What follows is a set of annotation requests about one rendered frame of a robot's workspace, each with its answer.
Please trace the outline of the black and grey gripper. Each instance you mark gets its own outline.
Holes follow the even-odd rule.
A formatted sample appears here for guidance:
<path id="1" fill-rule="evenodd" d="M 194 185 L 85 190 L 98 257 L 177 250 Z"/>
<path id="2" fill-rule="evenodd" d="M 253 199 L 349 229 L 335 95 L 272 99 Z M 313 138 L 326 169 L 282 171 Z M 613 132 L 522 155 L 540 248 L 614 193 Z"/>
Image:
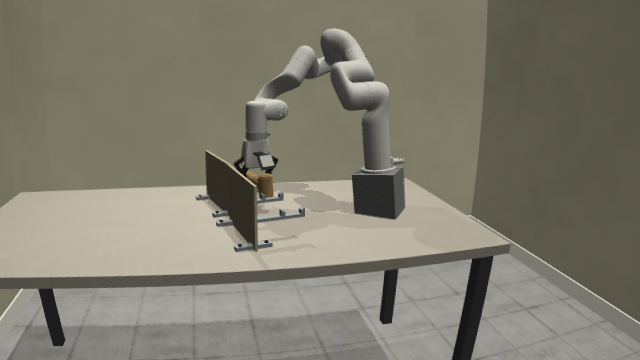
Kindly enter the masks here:
<path id="1" fill-rule="evenodd" d="M 246 139 L 246 140 L 243 140 L 241 158 L 238 159 L 236 162 L 234 162 L 234 166 L 246 178 L 247 178 L 246 173 L 247 173 L 248 169 L 260 168 L 260 165 L 259 165 L 259 162 L 258 162 L 258 159 L 257 159 L 258 157 L 253 154 L 255 152 L 264 152 L 265 154 L 269 154 L 270 153 L 269 140 L 268 139 L 264 139 L 264 140 L 248 140 L 248 139 Z M 278 162 L 278 159 L 273 157 L 273 156 L 272 156 L 272 159 L 273 159 L 273 162 L 274 162 L 274 167 L 273 167 L 273 169 L 274 169 L 276 164 L 277 164 L 277 162 Z M 242 167 L 242 169 L 239 166 L 240 163 L 241 163 L 242 166 L 244 165 Z M 265 173 L 271 174 L 273 169 L 268 169 L 268 170 L 265 171 Z"/>

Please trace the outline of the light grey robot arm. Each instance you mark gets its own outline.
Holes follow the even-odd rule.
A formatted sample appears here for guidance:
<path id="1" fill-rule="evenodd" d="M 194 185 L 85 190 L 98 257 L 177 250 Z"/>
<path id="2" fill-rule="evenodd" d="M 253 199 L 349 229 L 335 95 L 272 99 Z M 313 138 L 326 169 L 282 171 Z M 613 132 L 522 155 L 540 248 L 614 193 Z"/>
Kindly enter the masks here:
<path id="1" fill-rule="evenodd" d="M 286 117 L 288 106 L 281 100 L 275 100 L 277 96 L 299 87 L 304 78 L 313 79 L 330 72 L 332 85 L 344 109 L 366 110 L 362 119 L 366 167 L 362 167 L 361 172 L 383 174 L 395 171 L 395 165 L 404 163 L 404 159 L 391 157 L 388 87 L 374 81 L 374 72 L 366 56 L 346 31 L 328 29 L 321 35 L 320 44 L 324 57 L 317 59 L 312 48 L 299 47 L 283 72 L 267 83 L 254 101 L 247 102 L 246 139 L 267 139 L 270 135 L 267 120 Z M 349 81 L 361 83 L 351 84 Z"/>

